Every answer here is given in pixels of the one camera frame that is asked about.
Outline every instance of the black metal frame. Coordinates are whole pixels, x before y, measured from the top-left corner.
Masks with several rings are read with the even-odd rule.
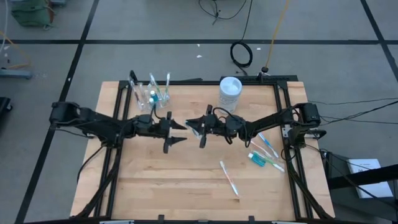
[[[291,75],[291,76],[278,76],[278,77],[263,77],[259,75],[258,77],[237,77],[240,79],[243,85],[264,85],[264,86],[272,86],[274,89],[274,95],[275,95],[275,102],[277,106],[277,110],[281,111],[282,110],[282,102],[280,99],[280,90],[282,90],[284,94],[284,100],[286,107],[291,106],[290,102],[290,96],[289,96],[289,90],[287,86],[287,82],[296,82],[298,81],[297,76]],[[194,80],[185,80],[185,81],[173,81],[170,82],[171,85],[219,85],[220,81],[203,81],[201,79],[194,79]],[[160,85],[164,85],[165,82],[158,82]],[[122,101],[122,95],[123,91],[127,90],[126,94],[126,100],[124,104],[124,109],[123,109],[123,119],[127,119],[128,112],[129,112],[129,107],[130,107],[130,99],[131,99],[131,87],[129,86],[128,81],[119,81],[119,86],[118,86],[118,93],[116,95],[116,101],[115,101],[115,106],[114,106],[114,112],[113,112],[113,117],[117,118],[119,111],[120,111],[120,105]],[[284,144],[284,151],[285,151],[285,158],[287,161],[291,161],[292,156],[290,155],[290,144],[289,144],[289,137],[284,136],[283,128],[289,128],[288,126],[280,126],[281,128],[281,136],[282,136],[282,141]],[[106,150],[106,156],[104,158],[104,165],[103,165],[103,170],[101,172],[101,180],[100,180],[100,188],[103,190],[97,191],[95,196],[91,199],[91,202],[94,201],[92,204],[92,207],[90,207],[87,210],[84,210],[81,212],[79,215],[76,217],[71,217],[70,219],[67,220],[52,220],[52,221],[44,221],[44,222],[35,222],[35,223],[48,223],[48,224],[61,224],[61,223],[99,223],[100,221],[106,221],[106,220],[112,220],[112,210],[113,210],[113,204],[114,204],[114,196],[116,193],[116,184],[118,180],[118,171],[119,171],[119,165],[120,165],[120,160],[121,160],[121,153],[122,153],[123,147],[117,147],[116,150],[116,156],[115,156],[115,161],[114,165],[116,164],[116,168],[113,167],[111,172],[116,175],[112,175],[111,181],[110,178],[107,178],[109,176],[109,162],[111,160],[111,154],[113,149],[108,148]],[[295,215],[295,221],[296,222],[305,222],[305,223],[352,223],[354,224],[355,222],[346,222],[346,221],[339,221],[335,219],[330,219],[329,216],[323,215],[322,218],[326,219],[316,219],[313,218],[313,213],[312,213],[312,206],[318,207],[316,205],[316,200],[310,195],[308,189],[307,189],[307,183],[305,179],[305,172],[303,168],[303,161],[302,161],[302,156],[300,153],[300,149],[293,149],[295,153],[295,158],[296,158],[296,163],[297,163],[297,170],[298,170],[298,175],[289,175],[289,184],[290,184],[290,193],[292,196],[292,205],[294,209],[294,215]],[[292,165],[291,162],[287,162],[287,172],[290,174],[295,171],[294,166]],[[109,199],[107,202],[107,207],[106,207],[106,214],[105,216],[101,216],[101,205],[102,205],[102,197],[103,197],[103,192],[107,185],[110,183],[110,190],[109,190]],[[303,197],[304,205],[305,205],[305,212],[306,212],[306,217],[301,216],[301,211],[300,211],[300,205],[299,205],[299,198],[297,195],[297,189],[296,189],[296,184],[300,187],[301,190],[303,190],[303,194],[307,192],[308,197]],[[94,216],[93,217],[88,217],[88,214],[91,213],[92,209],[94,209]],[[131,220],[131,223],[139,224],[139,223],[153,223],[153,224],[162,224],[162,223],[181,223],[181,224],[191,224],[191,223],[214,223],[214,224],[225,224],[225,223],[235,223],[235,224],[240,224],[244,223],[247,224],[255,224],[255,223],[272,223],[271,221],[255,221],[254,216],[248,216],[248,221],[211,221],[211,220],[206,220],[206,221],[201,221],[201,220],[165,220],[164,215],[160,214],[158,217],[158,220]]]
[[[287,88],[287,82],[288,81],[298,81],[297,80],[297,76],[295,75],[291,75],[291,76],[278,76],[278,77],[237,77],[241,80],[243,85],[265,85],[265,86],[272,86],[274,89],[274,95],[275,95],[275,101],[276,101],[276,105],[277,105],[277,110],[281,111],[282,110],[282,102],[280,100],[280,94],[279,94],[279,89],[283,90],[283,94],[284,94],[284,98],[285,98],[285,104],[286,107],[290,107],[291,103],[290,103],[290,97],[289,97],[289,91]],[[174,81],[174,82],[170,82],[171,85],[219,85],[220,81],[201,81],[201,80],[187,80],[187,81]],[[126,95],[126,101],[124,104],[124,111],[123,111],[123,119],[127,119],[127,115],[128,115],[128,109],[130,106],[130,97],[131,97],[131,89],[128,85],[127,81],[120,81],[119,82],[119,86],[118,86],[118,93],[116,95],[116,101],[115,101],[115,106],[114,106],[114,112],[113,112],[113,117],[117,118],[118,114],[119,114],[119,110],[120,110],[120,104],[121,104],[121,100],[122,100],[122,95],[123,95],[123,91],[124,89],[127,89],[127,95]],[[284,148],[288,149],[289,145],[288,145],[288,139],[287,137],[284,137],[283,133],[282,133],[282,126],[281,128],[281,136],[282,136],[282,140],[284,142]],[[122,152],[122,148],[123,147],[119,147],[116,148],[116,154],[118,156],[116,156],[115,158],[118,159],[118,161],[115,161],[119,164],[120,162],[120,158],[121,158],[121,152]],[[101,182],[100,185],[102,185],[104,183],[104,179],[106,177],[106,174],[108,173],[108,169],[109,169],[109,162],[111,159],[111,154],[112,154],[112,150],[111,148],[107,148],[106,150],[106,155],[104,158],[104,165],[103,165],[103,170],[101,172]],[[297,168],[298,168],[298,172],[300,174],[300,178],[303,181],[303,183],[305,183],[306,185],[306,180],[305,180],[305,173],[304,173],[304,168],[303,168],[303,162],[302,162],[302,156],[300,153],[300,150],[295,150],[296,153],[296,162],[297,162]],[[290,160],[291,155],[290,155],[290,150],[285,150],[285,157],[287,160]],[[94,217],[96,218],[108,218],[109,220],[111,220],[112,218],[112,209],[113,209],[113,203],[114,203],[114,196],[116,193],[116,182],[117,182],[117,175],[114,177],[114,179],[112,180],[111,183],[111,187],[109,190],[109,199],[108,199],[108,204],[106,207],[106,215],[105,217],[101,217],[100,213],[101,213],[101,204],[102,204],[102,196],[101,198],[98,200],[98,203],[96,204],[95,207],[95,212],[94,212]],[[295,182],[293,180],[293,178],[291,178],[289,176],[289,184],[290,184],[290,191],[291,191],[291,195],[292,195],[292,201],[293,201],[293,208],[294,208],[294,214],[295,214],[295,219],[298,221],[301,218],[301,213],[300,213],[300,207],[299,207],[299,199],[297,197],[297,190],[296,190],[296,186],[295,186]],[[312,214],[312,209],[311,206],[309,204],[309,202],[307,201],[306,198],[304,198],[304,203],[305,203],[305,208],[306,208],[306,214],[307,214],[307,218],[313,218],[313,214]],[[88,218],[83,218],[83,217],[75,217],[72,220],[69,221],[79,221],[82,222],[83,220],[87,220]],[[249,218],[250,222],[255,222],[255,223],[270,223],[270,222],[257,222],[254,221],[254,217],[250,217]],[[92,223],[97,223],[98,220],[92,218],[90,219],[90,222]],[[137,222],[145,222],[145,223],[158,223],[159,220],[135,220],[134,223]],[[192,220],[192,221],[177,221],[177,222],[182,222],[182,223],[197,223],[197,220]],[[247,222],[228,222],[228,223],[247,223]]]
[[[384,181],[397,180],[398,164],[378,169],[364,170],[355,174],[348,174],[346,175],[346,178],[357,185],[375,184]],[[329,190],[352,187],[346,178],[343,176],[328,178]]]
[[[364,11],[372,25],[372,28],[376,34],[377,40],[275,40],[275,44],[292,44],[292,45],[375,45],[379,44],[382,47],[382,50],[387,58],[387,61],[389,62],[389,65],[394,73],[395,78],[398,80],[398,68],[397,64],[388,48],[388,45],[397,45],[398,40],[385,40],[384,37],[381,34],[381,31],[377,25],[376,20],[373,18],[372,12],[366,2],[366,0],[359,0],[361,4],[363,5]],[[98,7],[100,0],[94,0],[93,5],[91,7],[90,13],[88,15],[85,27],[83,29],[83,33],[80,37],[80,39],[73,39],[73,40],[13,40],[14,43],[16,44],[78,44],[78,47],[76,49],[74,58],[72,60],[72,64],[70,66],[68,75],[65,79],[65,84],[63,86],[60,99],[59,101],[65,101],[69,87],[73,81],[73,76],[75,74],[75,70],[77,68],[83,47],[85,44],[118,44],[118,45],[141,45],[141,44],[232,44],[236,40],[87,40],[88,32],[90,31],[90,26],[91,23],[93,22],[93,18],[96,13],[96,9]],[[248,44],[270,44],[271,40],[267,39],[262,39],[262,40],[245,40]],[[284,83],[286,81],[297,81],[297,77],[295,77],[295,80],[289,80],[293,76],[289,77],[281,77],[281,80],[279,80],[279,83],[277,86],[281,86],[281,83]],[[203,82],[201,80],[190,80],[184,81],[184,82],[173,82],[173,85],[217,85],[215,82]],[[251,82],[248,81],[246,82],[245,85],[258,85],[257,82]],[[42,150],[39,154],[39,158],[37,160],[37,163],[35,165],[32,177],[29,181],[26,193],[24,195],[23,201],[21,203],[21,207],[19,209],[19,212],[17,214],[16,218],[16,223],[22,223],[25,219],[25,216],[27,214],[30,202],[33,197],[33,193],[35,192],[35,188],[37,186],[37,183],[39,181],[39,176],[40,173],[43,169],[45,159],[47,157],[52,139],[54,136],[54,130],[49,129],[47,132],[47,135],[45,137],[44,144],[42,146]],[[112,149],[107,149],[106,154],[109,155],[111,154]],[[296,159],[299,161],[301,160],[301,155],[297,154]],[[109,161],[104,161],[104,167],[108,167]],[[305,179],[305,174],[300,171],[300,166],[298,166],[298,172],[301,176],[302,179]],[[104,171],[102,173],[102,178],[101,181],[103,181],[104,176],[106,174],[106,170],[104,168]],[[292,184],[292,180],[289,177],[290,180],[290,186],[294,188],[295,190],[295,184]],[[308,211],[308,203],[306,202],[306,211]],[[99,215],[99,211],[101,208],[101,203],[97,205],[95,209],[95,214]],[[299,217],[300,216],[300,211],[298,213],[295,212],[295,216]],[[303,222],[308,222],[308,223],[313,223],[314,220],[308,220],[308,219],[300,219]],[[53,221],[53,222],[48,222],[48,223],[61,223],[59,221]],[[90,221],[84,221],[82,223],[92,223],[92,219]],[[328,220],[318,220],[319,222],[322,223],[329,223]]]

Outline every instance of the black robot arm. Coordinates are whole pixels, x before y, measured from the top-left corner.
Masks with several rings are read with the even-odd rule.
[[[280,125],[290,125],[290,129],[287,131],[289,144],[298,148],[305,145],[304,136],[307,133],[316,134],[318,138],[326,134],[326,131],[311,130],[321,123],[317,106],[312,103],[299,103],[253,122],[245,121],[242,117],[232,114],[229,114],[225,122],[222,122],[214,114],[217,109],[224,110],[223,108],[213,109],[211,105],[208,105],[206,114],[201,118],[186,121],[186,125],[201,137],[201,148],[205,147],[207,134],[224,136],[229,144],[232,143],[231,139],[235,137],[250,142],[261,131]],[[293,119],[294,114],[297,115],[297,120]]]
[[[169,146],[186,140],[169,136],[170,128],[186,129],[171,119],[171,112],[167,113],[166,118],[160,118],[159,122],[155,123],[152,118],[155,108],[150,114],[137,115],[122,121],[71,102],[56,102],[52,104],[52,108],[50,122],[54,128],[78,128],[85,135],[97,136],[102,145],[108,147],[118,147],[124,138],[145,136],[165,139],[163,152],[168,153]]]

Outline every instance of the concrete floor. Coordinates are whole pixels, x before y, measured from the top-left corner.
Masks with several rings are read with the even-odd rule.
[[[236,12],[242,0],[220,0],[221,16]],[[367,0],[386,40],[397,40],[395,0]],[[20,27],[10,17],[8,36],[13,40],[80,40],[93,0],[69,0],[58,8],[55,27],[48,31]],[[211,10],[207,0],[203,5]],[[247,39],[270,39],[284,6],[283,1],[255,1]],[[249,4],[228,21],[202,12],[196,0],[100,0],[88,40],[239,39]],[[0,11],[4,1],[0,1]],[[0,29],[4,17],[0,16]],[[359,0],[292,0],[278,33],[284,40],[377,40]],[[149,72],[171,72],[174,80],[217,80],[235,75],[229,44],[86,44],[83,47],[67,100],[94,108],[103,81],[123,80],[133,69],[147,80]],[[51,103],[57,101],[76,52],[77,44],[21,44],[32,57],[31,80],[0,79],[0,96],[10,97],[14,110],[0,132],[0,219],[12,223],[18,213],[33,168],[49,127]],[[263,66],[269,45],[250,44],[254,60],[248,74]],[[389,45],[398,57],[398,46]],[[11,63],[21,63],[17,51],[7,49]],[[238,59],[247,53],[237,47]],[[6,67],[0,55],[0,67]],[[380,45],[279,44],[270,63],[273,75],[298,75],[310,100],[341,102],[398,97],[398,82]],[[319,105],[325,116],[343,117],[385,102],[361,105]],[[398,106],[390,106],[361,119],[394,121]],[[328,134],[321,147],[352,158],[378,158],[382,166],[395,164],[396,127],[342,121],[325,126]],[[32,199],[26,221],[67,218],[76,189],[76,173],[82,163],[86,141],[56,133]],[[336,207],[339,218],[375,222],[362,213]]]

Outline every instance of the black cable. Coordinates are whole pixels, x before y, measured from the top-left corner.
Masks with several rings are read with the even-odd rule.
[[[67,122],[57,121],[55,124],[68,125],[68,124],[70,124],[70,123],[72,123],[74,121],[79,121],[79,120],[81,120],[81,119],[75,118],[75,119],[72,119],[72,120],[67,121]],[[84,123],[81,123],[81,124],[69,125],[68,127],[79,127],[79,126],[82,126],[82,125],[92,124],[92,123],[97,123],[97,122],[109,122],[109,121],[103,121],[103,120],[87,121],[87,122],[84,122]]]
[[[100,150],[101,150],[102,148],[104,148],[104,146],[101,146],[99,149],[97,149],[97,151],[95,151],[95,152],[83,163],[83,165],[81,165],[81,167],[80,167],[80,169],[79,169],[79,172],[77,173],[77,182],[78,182],[78,183],[79,183],[80,173],[81,173],[81,171],[83,170],[83,168],[87,165],[87,163],[88,163],[92,158],[95,157],[95,155],[97,155],[97,154],[100,152]]]
[[[336,119],[336,120],[334,120],[334,121],[328,122],[327,124],[321,124],[321,126],[328,125],[328,124],[331,124],[331,123],[335,123],[335,122],[338,122],[338,121],[343,121],[343,120],[347,120],[347,119],[357,118],[357,117],[362,116],[362,115],[364,115],[364,114],[367,114],[367,113],[370,113],[370,112],[373,112],[373,111],[376,111],[376,110],[385,108],[385,107],[387,107],[387,106],[394,105],[394,104],[396,104],[396,103],[398,103],[398,101],[394,101],[394,102],[392,102],[392,103],[388,103],[388,104],[386,104],[386,105],[384,105],[384,106],[380,106],[380,107],[377,107],[377,108],[374,108],[374,109],[371,109],[371,110],[368,110],[368,111],[364,111],[364,112],[359,112],[359,113],[356,113],[356,114],[352,114],[352,115],[349,115],[349,116],[347,116],[347,117],[345,117],[345,118]]]
[[[286,161],[286,162],[291,162],[291,161],[294,159],[294,157],[296,157],[296,153],[295,153],[289,160],[287,160],[287,159],[284,158],[284,156],[283,156],[284,151],[285,151],[285,149],[282,149],[281,152],[280,152],[280,157],[281,157],[284,161]]]
[[[206,11],[206,10],[203,8],[203,6],[200,4],[201,0],[198,0],[198,3],[199,3],[200,8],[201,8],[205,13],[207,13],[207,14],[213,16],[213,17],[216,18],[216,19],[228,20],[228,19],[233,19],[235,16],[237,16],[237,15],[241,12],[241,10],[243,9],[244,5],[246,4],[246,1],[248,1],[248,0],[244,0],[242,6],[239,8],[239,10],[237,11],[237,13],[236,13],[235,15],[233,15],[233,16],[231,16],[231,17],[227,17],[227,18],[223,18],[223,17],[220,17],[220,16],[219,16],[219,14],[218,14],[219,11],[218,11],[217,2],[216,2],[216,0],[212,0],[212,1],[214,2],[215,6],[216,6],[216,12],[215,12],[214,15],[211,14],[210,12]]]
[[[325,102],[313,101],[313,100],[309,100],[308,102],[320,103],[320,104],[323,104],[323,105],[345,105],[345,104],[355,104],[355,103],[369,103],[369,102],[383,101],[383,100],[398,100],[398,97],[395,97],[395,98],[381,98],[381,99],[376,99],[376,100],[349,101],[349,102],[342,102],[342,103],[325,103]]]
[[[79,137],[88,138],[88,139],[93,139],[93,138],[94,138],[94,136],[85,136],[85,135],[83,135],[83,134],[77,134],[77,133],[73,133],[73,132],[71,132],[71,131],[67,131],[67,130],[59,129],[59,128],[54,128],[53,130],[54,130],[54,131],[63,131],[63,132],[72,134],[72,135],[74,135],[74,136],[79,136]]]
[[[150,111],[150,117],[152,117],[153,116],[153,114],[154,113],[156,113],[156,105],[154,105],[153,107],[152,107],[152,109],[151,109],[151,111]],[[123,140],[123,135],[122,135],[122,133],[123,133],[123,130],[124,130],[124,128],[129,124],[129,123],[131,123],[131,122],[133,122],[133,121],[136,121],[135,119],[130,119],[128,122],[126,122],[126,124],[124,124],[123,125],[123,127],[120,129],[120,132],[119,132],[119,139],[120,140]],[[142,122],[142,123],[145,123],[145,124],[149,124],[149,123],[151,123],[152,121],[151,120],[149,120],[148,122]]]
[[[340,171],[336,166],[334,166],[334,165],[322,154],[322,152],[321,152],[322,149],[318,149],[318,148],[316,148],[316,147],[314,147],[314,146],[311,146],[311,145],[308,145],[308,144],[307,144],[307,146],[311,147],[312,149],[315,149],[315,150],[319,151],[321,157],[322,157],[329,165],[331,165],[337,172],[339,172],[340,175],[341,175],[344,179],[346,179],[347,182],[348,182],[349,184],[351,184],[353,187],[356,187],[356,188],[358,188],[359,190],[362,190],[363,192],[365,192],[365,193],[367,193],[368,195],[370,195],[373,199],[375,199],[375,200],[377,200],[377,201],[379,201],[379,202],[381,202],[381,203],[384,203],[384,204],[386,204],[386,205],[388,205],[388,206],[394,208],[395,210],[398,210],[398,206],[397,206],[397,205],[391,204],[391,203],[389,203],[389,202],[385,202],[385,201],[379,199],[378,197],[376,197],[375,195],[371,194],[371,193],[368,192],[367,190],[363,189],[363,188],[360,187],[358,184],[355,184],[350,178],[348,178],[345,174],[343,174],[342,171]]]
[[[330,118],[330,119],[342,119],[342,118],[335,118],[331,116],[320,116],[321,118]],[[357,119],[345,119],[346,121],[354,121],[354,122],[361,122],[361,123],[376,123],[376,124],[398,124],[395,122],[385,122],[385,121],[363,121],[363,120],[357,120]]]
[[[250,140],[248,140],[248,129],[246,128],[246,125],[245,125],[241,120],[239,120],[238,118],[235,118],[228,110],[226,110],[226,109],[224,109],[224,108],[220,108],[220,107],[215,107],[215,108],[213,108],[213,111],[212,111],[213,114],[214,114],[214,111],[215,111],[215,110],[224,111],[224,112],[227,113],[229,116],[231,116],[233,119],[235,119],[236,121],[238,121],[239,123],[241,123],[241,124],[243,125],[243,128],[244,128],[244,135],[245,135],[245,137],[244,137],[244,147],[249,147],[249,146],[250,146]],[[225,140],[226,140],[226,142],[227,142],[228,144],[232,144],[232,139],[231,139],[231,137],[226,136],[226,137],[225,137]]]
[[[357,166],[357,167],[360,167],[360,168],[363,168],[363,169],[370,170],[370,168],[367,168],[367,167],[365,167],[365,166],[361,166],[361,165],[353,164],[352,162],[348,162],[348,161],[346,161],[346,160],[344,160],[344,159],[342,159],[342,158],[340,158],[340,157],[334,155],[332,152],[330,152],[330,151],[328,151],[328,150],[326,150],[326,149],[324,149],[324,148],[318,149],[318,148],[316,148],[315,146],[311,146],[311,145],[308,145],[308,144],[306,144],[306,146],[309,146],[310,148],[315,149],[315,150],[320,151],[320,152],[322,152],[322,151],[328,152],[328,153],[329,153],[330,155],[332,155],[334,158],[339,159],[339,160],[341,160],[341,161],[343,161],[343,162],[345,162],[345,163],[347,163],[347,164],[351,164],[351,165],[353,165],[353,166]]]
[[[243,68],[248,68],[248,67],[252,64],[252,61],[253,61],[253,52],[252,52],[252,50],[250,49],[250,47],[249,47],[247,44],[245,44],[245,43],[243,42],[244,36],[245,36],[245,34],[246,34],[246,30],[247,30],[247,28],[248,28],[248,24],[249,24],[249,18],[250,18],[250,13],[251,13],[251,6],[252,6],[252,4],[253,4],[253,0],[250,1],[250,7],[249,7],[249,12],[248,12],[248,18],[246,19],[246,25],[244,26],[244,32],[243,32],[243,36],[242,36],[241,40],[232,43],[231,48],[229,49],[229,56],[231,56],[232,62],[233,62],[240,70],[242,70],[242,72],[244,73],[245,76],[248,76],[248,73],[247,73]],[[233,50],[234,50],[234,47],[235,47],[236,45],[242,45],[242,46],[247,50],[247,52],[249,53],[249,61],[248,61],[247,63],[239,63],[239,62],[235,59]]]
[[[221,118],[224,118],[225,123],[226,123],[226,117],[220,116],[220,117],[218,118],[218,120],[220,121]],[[224,136],[224,138],[225,138],[225,141],[226,141],[228,144],[232,144],[232,139],[231,139],[230,136]]]
[[[155,117],[157,118],[157,119],[161,119],[157,114],[156,114],[156,105],[154,105],[154,107],[152,108],[152,111],[155,113]]]

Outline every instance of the wooden tabletop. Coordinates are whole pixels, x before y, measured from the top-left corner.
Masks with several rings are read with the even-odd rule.
[[[302,82],[288,82],[288,86],[292,105],[307,102]],[[96,111],[112,116],[117,91],[118,82],[104,82]],[[171,86],[171,105],[159,110],[158,115],[172,111],[173,119],[183,124],[186,119],[202,116],[207,104],[216,106],[218,91],[218,86]],[[280,95],[283,105],[283,93]],[[254,121],[275,112],[271,86],[243,86],[234,114]],[[132,97],[129,118],[137,114],[141,112]],[[172,130],[172,135],[188,139],[172,146],[168,154],[162,152],[163,139],[135,137],[124,141],[112,218],[156,220],[163,214],[166,220],[248,220],[250,215],[256,220],[295,220],[287,173],[270,164],[259,167],[253,163],[248,159],[250,149],[240,139],[233,139],[233,144],[228,145],[224,138],[208,135],[206,148],[200,149],[199,140],[189,130]],[[280,154],[280,128],[264,131],[263,135]],[[259,137],[254,141],[263,145]],[[306,141],[318,147],[316,140]],[[97,139],[89,140],[85,160],[99,146]],[[334,216],[319,153],[309,147],[301,152],[308,189],[325,211]],[[105,150],[83,169],[71,215],[80,212],[98,189],[104,155]],[[225,163],[240,198],[232,191],[220,160]],[[304,217],[299,188],[297,192]],[[107,200],[108,192],[104,194],[103,214]]]

